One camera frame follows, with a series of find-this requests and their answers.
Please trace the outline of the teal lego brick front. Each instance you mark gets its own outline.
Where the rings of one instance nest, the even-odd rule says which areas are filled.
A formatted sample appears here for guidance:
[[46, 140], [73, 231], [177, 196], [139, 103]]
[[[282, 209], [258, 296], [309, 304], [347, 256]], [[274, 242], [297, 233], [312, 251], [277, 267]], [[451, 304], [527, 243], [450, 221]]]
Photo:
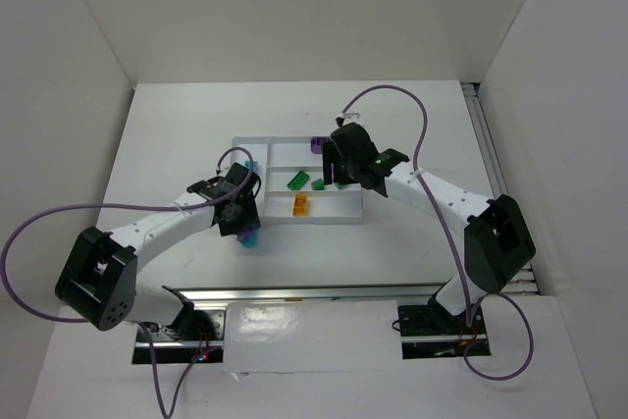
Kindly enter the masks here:
[[242, 247], [253, 248], [258, 243], [258, 234], [256, 234], [255, 236], [249, 237], [247, 239], [240, 239], [238, 237], [236, 239], [241, 244]]

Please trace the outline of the teal lego brick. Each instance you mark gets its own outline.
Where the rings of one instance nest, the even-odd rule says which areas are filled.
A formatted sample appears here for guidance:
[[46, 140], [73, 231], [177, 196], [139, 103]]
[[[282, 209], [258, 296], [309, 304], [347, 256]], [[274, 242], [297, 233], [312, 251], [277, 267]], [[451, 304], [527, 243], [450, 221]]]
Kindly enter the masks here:
[[258, 243], [258, 234], [256, 234], [255, 236], [249, 237], [247, 239], [240, 239], [238, 237], [236, 239], [241, 244], [242, 247], [253, 248]]
[[259, 172], [259, 166], [258, 166], [258, 162], [253, 160], [253, 161], [245, 161], [244, 162], [244, 167], [246, 169], [251, 169], [253, 173], [258, 173]]

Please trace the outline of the green lego brick small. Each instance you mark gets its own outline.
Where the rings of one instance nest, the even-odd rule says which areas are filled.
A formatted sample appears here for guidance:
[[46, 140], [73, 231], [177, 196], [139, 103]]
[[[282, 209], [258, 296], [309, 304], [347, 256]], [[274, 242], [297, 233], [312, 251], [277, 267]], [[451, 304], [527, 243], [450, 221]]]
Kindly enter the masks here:
[[321, 191], [325, 189], [325, 183], [322, 179], [317, 179], [311, 183], [311, 189], [313, 191]]

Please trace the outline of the yellow lego brick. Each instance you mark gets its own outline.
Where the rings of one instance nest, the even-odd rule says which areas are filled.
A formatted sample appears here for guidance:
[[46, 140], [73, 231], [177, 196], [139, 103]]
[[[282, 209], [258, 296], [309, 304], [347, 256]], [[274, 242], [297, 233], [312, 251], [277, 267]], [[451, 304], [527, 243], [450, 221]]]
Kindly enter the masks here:
[[305, 217], [307, 215], [308, 198], [304, 194], [297, 194], [294, 197], [292, 215], [294, 217]]

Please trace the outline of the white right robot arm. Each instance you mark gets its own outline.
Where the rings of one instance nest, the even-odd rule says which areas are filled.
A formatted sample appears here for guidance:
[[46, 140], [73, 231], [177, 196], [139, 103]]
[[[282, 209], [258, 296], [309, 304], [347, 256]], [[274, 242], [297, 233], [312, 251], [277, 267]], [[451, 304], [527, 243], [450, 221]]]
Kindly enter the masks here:
[[414, 165], [394, 149], [379, 151], [357, 123], [334, 131], [322, 144], [326, 184], [357, 183], [383, 197], [433, 216], [445, 239], [461, 238], [456, 273], [428, 301], [434, 323], [444, 325], [487, 294], [497, 294], [536, 255], [518, 203], [502, 194], [492, 199], [449, 183]]

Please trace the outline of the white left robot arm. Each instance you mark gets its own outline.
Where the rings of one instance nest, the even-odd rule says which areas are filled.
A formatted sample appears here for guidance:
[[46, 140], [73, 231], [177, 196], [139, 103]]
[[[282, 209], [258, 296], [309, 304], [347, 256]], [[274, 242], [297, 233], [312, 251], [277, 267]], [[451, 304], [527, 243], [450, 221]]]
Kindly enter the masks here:
[[209, 327], [207, 316], [179, 290], [146, 287], [137, 276], [149, 262], [197, 233], [217, 228], [240, 236], [261, 226], [255, 198], [260, 177], [234, 163], [223, 176], [190, 185], [162, 211], [103, 232], [79, 234], [55, 286], [56, 296], [99, 331], [124, 321], [151, 323], [175, 337]]

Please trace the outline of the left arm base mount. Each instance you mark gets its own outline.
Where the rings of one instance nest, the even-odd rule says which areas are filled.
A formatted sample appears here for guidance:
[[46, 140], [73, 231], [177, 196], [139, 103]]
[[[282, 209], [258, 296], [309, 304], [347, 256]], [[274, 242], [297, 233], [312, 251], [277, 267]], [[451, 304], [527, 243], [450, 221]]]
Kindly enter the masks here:
[[184, 335], [156, 323], [145, 323], [158, 365], [185, 365], [193, 358], [199, 364], [223, 362], [227, 305], [200, 304], [199, 309], [204, 316], [193, 321]]

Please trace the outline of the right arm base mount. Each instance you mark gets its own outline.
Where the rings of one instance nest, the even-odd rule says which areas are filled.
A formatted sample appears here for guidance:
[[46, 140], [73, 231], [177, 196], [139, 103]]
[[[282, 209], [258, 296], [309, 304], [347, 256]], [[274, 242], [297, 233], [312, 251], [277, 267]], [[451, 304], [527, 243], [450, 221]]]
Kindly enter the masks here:
[[428, 315], [427, 305], [399, 305], [391, 327], [400, 334], [404, 360], [490, 356], [491, 348], [483, 312], [473, 318], [471, 327], [464, 315], [438, 326]]

